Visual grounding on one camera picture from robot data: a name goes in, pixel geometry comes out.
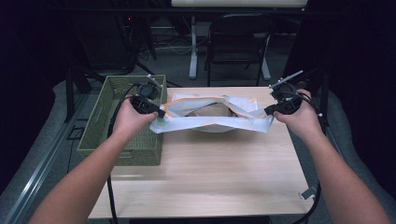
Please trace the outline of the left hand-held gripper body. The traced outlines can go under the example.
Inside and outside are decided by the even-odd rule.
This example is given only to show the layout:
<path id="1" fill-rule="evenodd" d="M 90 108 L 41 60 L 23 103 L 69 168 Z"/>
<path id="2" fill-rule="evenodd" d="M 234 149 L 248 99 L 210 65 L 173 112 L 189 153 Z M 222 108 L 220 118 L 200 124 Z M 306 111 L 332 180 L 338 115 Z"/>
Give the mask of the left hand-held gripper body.
<path id="1" fill-rule="evenodd" d="M 130 99 L 131 105 L 139 114 L 153 113 L 155 104 L 153 100 L 160 96 L 163 85 L 160 84 L 151 74 L 147 75 L 146 83 L 134 83 L 136 94 Z"/>

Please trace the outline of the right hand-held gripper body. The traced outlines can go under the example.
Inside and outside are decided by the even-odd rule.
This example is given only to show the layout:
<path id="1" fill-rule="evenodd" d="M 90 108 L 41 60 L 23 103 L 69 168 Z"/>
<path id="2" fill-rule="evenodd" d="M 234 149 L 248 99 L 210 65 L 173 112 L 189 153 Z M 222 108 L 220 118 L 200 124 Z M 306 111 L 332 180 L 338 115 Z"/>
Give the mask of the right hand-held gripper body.
<path id="1" fill-rule="evenodd" d="M 277 83 L 270 85 L 271 95 L 276 100 L 277 112 L 284 115 L 293 114 L 301 105 L 301 96 L 296 87 L 291 83 L 303 71 L 298 71 L 290 76 L 281 78 Z"/>

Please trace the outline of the green woven basket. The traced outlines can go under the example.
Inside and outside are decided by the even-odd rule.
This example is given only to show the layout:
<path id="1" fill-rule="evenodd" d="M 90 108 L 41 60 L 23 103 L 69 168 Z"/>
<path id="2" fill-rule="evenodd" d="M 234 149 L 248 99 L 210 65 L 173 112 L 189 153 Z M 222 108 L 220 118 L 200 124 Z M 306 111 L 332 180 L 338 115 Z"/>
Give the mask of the green woven basket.
<path id="1" fill-rule="evenodd" d="M 153 100 L 155 105 L 160 106 L 167 101 L 166 78 L 164 75 L 153 77 L 163 85 L 160 96 Z M 136 88 L 132 85 L 147 81 L 147 76 L 106 78 L 78 146 L 78 152 L 83 157 L 88 157 L 108 138 L 120 101 L 128 94 L 136 94 Z M 162 151 L 163 135 L 154 133 L 147 125 L 121 152 L 117 165 L 158 166 L 161 163 Z"/>

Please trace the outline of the beige garment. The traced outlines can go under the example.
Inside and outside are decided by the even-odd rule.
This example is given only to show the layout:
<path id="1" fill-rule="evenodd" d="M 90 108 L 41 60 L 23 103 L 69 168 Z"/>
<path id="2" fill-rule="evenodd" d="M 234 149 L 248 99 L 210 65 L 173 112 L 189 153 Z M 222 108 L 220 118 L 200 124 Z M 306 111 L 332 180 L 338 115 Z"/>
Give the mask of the beige garment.
<path id="1" fill-rule="evenodd" d="M 191 111 L 187 117 L 233 117 L 234 112 L 224 104 L 211 104 Z"/>

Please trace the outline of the white leaf-print laundry bag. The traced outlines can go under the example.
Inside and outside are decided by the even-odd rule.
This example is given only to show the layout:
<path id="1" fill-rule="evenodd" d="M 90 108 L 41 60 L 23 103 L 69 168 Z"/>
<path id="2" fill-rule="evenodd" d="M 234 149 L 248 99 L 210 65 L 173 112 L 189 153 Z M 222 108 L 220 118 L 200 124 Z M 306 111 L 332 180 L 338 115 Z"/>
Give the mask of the white leaf-print laundry bag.
<path id="1" fill-rule="evenodd" d="M 211 104 L 224 104 L 233 117 L 187 117 L 191 111 Z M 229 95 L 202 95 L 174 93 L 172 100 L 160 106 L 165 112 L 163 119 L 156 118 L 149 126 L 155 133 L 196 130 L 206 133 L 225 133 L 240 129 L 267 133 L 274 117 L 267 116 L 259 108 L 254 97 Z"/>

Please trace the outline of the person's right hand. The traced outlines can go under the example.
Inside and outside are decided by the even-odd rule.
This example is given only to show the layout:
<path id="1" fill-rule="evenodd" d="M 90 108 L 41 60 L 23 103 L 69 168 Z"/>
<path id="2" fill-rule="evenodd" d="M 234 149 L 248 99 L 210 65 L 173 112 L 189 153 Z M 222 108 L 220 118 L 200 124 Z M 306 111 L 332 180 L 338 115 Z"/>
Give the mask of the person's right hand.
<path id="1" fill-rule="evenodd" d="M 302 101 L 300 108 L 291 115 L 276 111 L 274 116 L 304 141 L 317 139 L 323 135 L 318 116 L 314 108 L 306 101 Z"/>

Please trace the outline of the person's left hand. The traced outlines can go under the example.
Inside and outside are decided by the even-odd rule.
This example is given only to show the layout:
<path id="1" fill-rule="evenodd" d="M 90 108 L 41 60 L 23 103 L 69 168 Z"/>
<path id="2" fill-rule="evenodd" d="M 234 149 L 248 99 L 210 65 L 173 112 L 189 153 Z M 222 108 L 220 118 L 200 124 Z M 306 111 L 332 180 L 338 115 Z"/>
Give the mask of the person's left hand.
<path id="1" fill-rule="evenodd" d="M 138 113 L 131 105 L 130 100 L 124 99 L 116 116 L 111 138 L 128 143 L 157 117 L 157 112 L 149 114 Z"/>

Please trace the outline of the black metal stand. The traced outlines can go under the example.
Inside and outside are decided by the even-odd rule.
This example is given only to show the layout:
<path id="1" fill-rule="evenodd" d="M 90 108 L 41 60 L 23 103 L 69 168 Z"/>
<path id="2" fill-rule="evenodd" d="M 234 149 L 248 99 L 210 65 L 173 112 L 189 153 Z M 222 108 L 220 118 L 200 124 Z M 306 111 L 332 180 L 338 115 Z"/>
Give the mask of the black metal stand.
<path id="1" fill-rule="evenodd" d="M 326 74 L 322 74 L 319 68 L 305 72 L 304 70 L 299 76 L 297 76 L 291 83 L 296 87 L 297 93 L 301 96 L 302 101 L 308 102 L 315 110 L 320 127 L 323 132 L 326 131 L 328 126 L 328 96 L 329 96 L 329 77 Z M 309 96 L 307 93 L 303 93 L 300 89 L 310 89 L 316 82 L 315 79 L 319 78 L 322 81 L 320 87 L 313 88 L 313 91 L 318 96 Z"/>
<path id="2" fill-rule="evenodd" d="M 92 91 L 92 86 L 88 79 L 93 78 L 100 83 L 104 83 L 106 78 L 92 71 L 86 66 L 72 64 L 65 73 L 65 90 L 66 90 L 66 117 L 68 122 L 75 114 L 74 88 L 80 93 L 88 94 Z"/>

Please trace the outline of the white desk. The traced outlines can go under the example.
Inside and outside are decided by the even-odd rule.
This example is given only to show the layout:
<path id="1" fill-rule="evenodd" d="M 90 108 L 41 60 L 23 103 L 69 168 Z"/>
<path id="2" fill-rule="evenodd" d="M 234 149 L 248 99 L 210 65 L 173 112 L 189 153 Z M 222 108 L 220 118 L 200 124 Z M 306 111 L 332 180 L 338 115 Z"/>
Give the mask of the white desk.
<path id="1" fill-rule="evenodd" d="M 203 9 L 211 8 L 298 8 L 304 10 L 309 0 L 171 0 L 172 7 Z M 191 16 L 191 62 L 190 62 L 190 79 L 197 78 L 198 49 L 196 40 L 196 20 Z M 261 65 L 262 77 L 264 80 L 270 80 L 271 74 L 267 62 Z"/>

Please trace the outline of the black folding chair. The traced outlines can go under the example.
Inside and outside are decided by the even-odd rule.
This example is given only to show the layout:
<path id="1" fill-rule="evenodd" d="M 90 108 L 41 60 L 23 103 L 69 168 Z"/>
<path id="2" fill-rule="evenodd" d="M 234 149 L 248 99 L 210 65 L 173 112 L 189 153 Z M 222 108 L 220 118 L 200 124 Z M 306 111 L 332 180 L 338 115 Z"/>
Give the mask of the black folding chair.
<path id="1" fill-rule="evenodd" d="M 274 20 L 263 13 L 230 13 L 215 18 L 207 38 L 206 84 L 211 85 L 213 64 L 244 64 L 246 68 L 257 64 L 256 85 L 259 85 L 262 63 L 274 29 Z"/>

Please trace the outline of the grey tape strip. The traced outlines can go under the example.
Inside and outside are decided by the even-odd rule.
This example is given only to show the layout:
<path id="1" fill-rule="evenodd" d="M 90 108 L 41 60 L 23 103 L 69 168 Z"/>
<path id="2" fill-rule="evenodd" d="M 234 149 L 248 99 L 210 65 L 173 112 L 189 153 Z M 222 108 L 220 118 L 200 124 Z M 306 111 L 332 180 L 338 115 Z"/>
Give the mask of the grey tape strip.
<path id="1" fill-rule="evenodd" d="M 308 199 L 315 199 L 318 193 L 318 186 L 314 185 L 309 189 L 300 192 L 299 196 L 301 199 L 308 200 Z"/>

